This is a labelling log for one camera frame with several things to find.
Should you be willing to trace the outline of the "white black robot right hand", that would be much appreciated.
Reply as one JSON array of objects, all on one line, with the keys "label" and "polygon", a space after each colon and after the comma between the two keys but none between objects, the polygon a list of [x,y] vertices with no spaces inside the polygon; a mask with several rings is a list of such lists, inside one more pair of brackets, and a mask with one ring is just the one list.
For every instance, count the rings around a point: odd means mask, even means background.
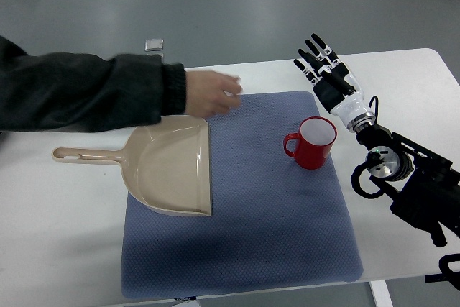
[{"label": "white black robot right hand", "polygon": [[360,132],[377,123],[377,111],[364,102],[356,77],[335,51],[316,33],[305,41],[309,51],[298,50],[294,60],[313,87],[323,108],[340,118],[350,132]]}]

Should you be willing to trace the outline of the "person's bare hand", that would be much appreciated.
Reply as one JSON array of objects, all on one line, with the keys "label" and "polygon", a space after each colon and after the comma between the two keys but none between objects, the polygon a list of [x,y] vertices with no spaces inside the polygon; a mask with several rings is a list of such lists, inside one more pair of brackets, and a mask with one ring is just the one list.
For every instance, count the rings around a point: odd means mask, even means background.
[{"label": "person's bare hand", "polygon": [[240,78],[213,70],[189,70],[185,72],[185,114],[209,118],[228,114],[241,105]]}]

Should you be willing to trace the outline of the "dark grey sleeved forearm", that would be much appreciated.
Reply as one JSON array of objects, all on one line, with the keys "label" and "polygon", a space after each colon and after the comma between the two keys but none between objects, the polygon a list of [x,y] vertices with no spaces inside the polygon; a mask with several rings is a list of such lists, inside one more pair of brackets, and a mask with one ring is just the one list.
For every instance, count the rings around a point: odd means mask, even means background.
[{"label": "dark grey sleeved forearm", "polygon": [[28,55],[1,38],[3,132],[104,132],[182,114],[185,69],[159,57]]}]

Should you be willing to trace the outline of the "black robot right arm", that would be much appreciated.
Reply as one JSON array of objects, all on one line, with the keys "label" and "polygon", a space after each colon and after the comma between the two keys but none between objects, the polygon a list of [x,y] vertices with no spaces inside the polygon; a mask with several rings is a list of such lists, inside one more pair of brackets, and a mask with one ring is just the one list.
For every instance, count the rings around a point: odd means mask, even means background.
[{"label": "black robot right arm", "polygon": [[353,190],[367,199],[389,196],[394,215],[445,247],[442,228],[459,233],[459,172],[450,160],[379,125],[377,115],[367,112],[349,125],[368,150],[351,175]]}]

